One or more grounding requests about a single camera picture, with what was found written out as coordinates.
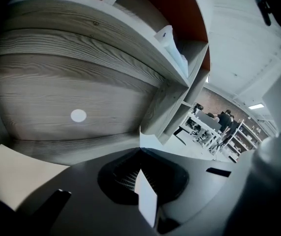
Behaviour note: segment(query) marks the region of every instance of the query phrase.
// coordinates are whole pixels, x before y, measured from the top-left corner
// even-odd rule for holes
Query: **item on shelf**
[[[182,70],[184,75],[188,78],[188,62],[183,55],[180,54],[179,50],[176,48],[174,38],[173,38],[173,28],[172,26],[165,26],[159,30],[155,38],[160,42],[160,44],[167,50],[167,52],[172,56],[176,64]]]

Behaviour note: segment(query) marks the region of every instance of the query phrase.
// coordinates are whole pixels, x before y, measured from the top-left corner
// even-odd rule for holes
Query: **white circle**
[[[71,112],[70,117],[75,122],[82,122],[87,118],[87,114],[85,111],[81,109],[75,109],[74,111]]]

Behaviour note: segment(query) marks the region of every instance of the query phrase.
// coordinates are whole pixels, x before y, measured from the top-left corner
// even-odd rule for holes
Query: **brick wall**
[[[230,101],[226,100],[225,98],[221,97],[219,94],[216,94],[215,92],[210,91],[207,88],[203,88],[199,96],[196,100],[197,103],[202,105],[204,107],[203,112],[212,113],[212,114],[220,114],[222,111],[225,112],[227,109],[231,110],[231,114],[234,115],[235,120],[238,119],[243,120],[244,123],[252,128],[255,126],[255,129],[258,126],[258,124],[253,121],[252,119],[248,119],[248,115],[241,109],[239,109],[236,105],[232,104]],[[258,137],[261,140],[264,140],[268,137],[266,133],[262,130]]]

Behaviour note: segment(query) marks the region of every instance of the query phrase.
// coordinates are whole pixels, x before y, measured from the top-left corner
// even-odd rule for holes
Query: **white ceiling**
[[[248,106],[263,103],[262,96],[281,74],[281,27],[272,15],[272,25],[265,25],[255,0],[197,2],[210,43],[206,87],[256,119],[272,120],[266,107],[250,110]]]

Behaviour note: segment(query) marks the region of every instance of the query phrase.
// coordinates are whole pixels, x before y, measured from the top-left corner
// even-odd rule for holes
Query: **white shelving unit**
[[[262,140],[244,123],[243,120],[224,147],[228,147],[237,157],[239,157],[242,152],[257,148],[257,145],[261,142]]]

